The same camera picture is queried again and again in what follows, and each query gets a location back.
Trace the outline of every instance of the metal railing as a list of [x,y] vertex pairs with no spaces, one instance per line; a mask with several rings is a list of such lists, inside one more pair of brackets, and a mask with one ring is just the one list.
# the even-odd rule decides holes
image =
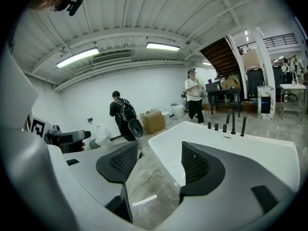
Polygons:
[[[288,44],[297,44],[296,38],[294,36],[294,33],[289,33],[289,34],[284,34],[284,35],[279,35],[279,36],[274,36],[271,38],[265,38],[263,39],[266,48],[272,48],[272,47],[277,47],[281,45],[288,45]],[[238,46],[237,49],[239,50],[239,53],[245,54],[249,52],[252,49],[258,48],[257,43],[250,42],[248,44],[243,44],[241,46]]]

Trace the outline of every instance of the white bathtub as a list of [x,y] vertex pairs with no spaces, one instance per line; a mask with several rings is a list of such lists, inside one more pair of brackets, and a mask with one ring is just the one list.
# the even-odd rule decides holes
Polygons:
[[221,129],[214,131],[214,128],[208,129],[206,126],[184,121],[149,140],[158,159],[180,186],[185,185],[185,171],[181,164],[182,141],[251,158],[294,192],[298,191],[299,159],[293,142],[251,135],[241,137],[239,133],[232,135],[229,131],[223,133]]

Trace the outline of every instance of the staircase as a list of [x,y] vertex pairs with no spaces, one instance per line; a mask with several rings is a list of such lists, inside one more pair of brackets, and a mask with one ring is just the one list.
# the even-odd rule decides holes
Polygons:
[[227,78],[231,73],[240,72],[234,53],[225,38],[205,47],[200,52],[213,65],[219,75]]

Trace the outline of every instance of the marble floor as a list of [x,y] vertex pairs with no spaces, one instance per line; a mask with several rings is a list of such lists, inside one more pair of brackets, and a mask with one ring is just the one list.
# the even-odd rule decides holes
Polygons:
[[[209,111],[205,111],[205,125],[210,121],[212,126],[214,126],[214,123],[219,123],[219,128],[222,128],[222,124],[226,122],[226,115],[226,113],[219,112],[211,115]],[[267,121],[257,119],[256,114],[243,112],[240,118],[236,117],[236,132],[241,131],[244,116],[247,117],[245,134],[293,141],[296,144],[300,161],[301,182],[303,182],[308,173],[308,117],[304,116],[303,121],[300,122],[299,117],[295,114],[286,113],[283,120],[276,114],[272,121]],[[170,123],[165,130],[185,120],[189,119],[187,117],[171,117]],[[157,157],[148,144],[150,138],[165,130],[153,135],[143,135],[139,139],[139,143],[142,145],[143,157],[137,161],[127,181],[133,223],[146,230],[153,230],[159,226],[179,205],[179,187],[167,180],[166,170],[161,168]],[[124,138],[119,138],[114,140],[113,143],[124,141]],[[133,203],[155,194],[157,198],[147,203],[133,206]]]

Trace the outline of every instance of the backpack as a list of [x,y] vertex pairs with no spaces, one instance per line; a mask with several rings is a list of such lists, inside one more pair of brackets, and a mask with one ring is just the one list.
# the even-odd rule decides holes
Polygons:
[[120,100],[114,100],[114,102],[120,105],[120,113],[117,113],[117,115],[124,121],[130,121],[132,119],[135,119],[136,112],[133,106],[131,106],[126,99],[123,99],[123,101],[124,103],[122,103]]

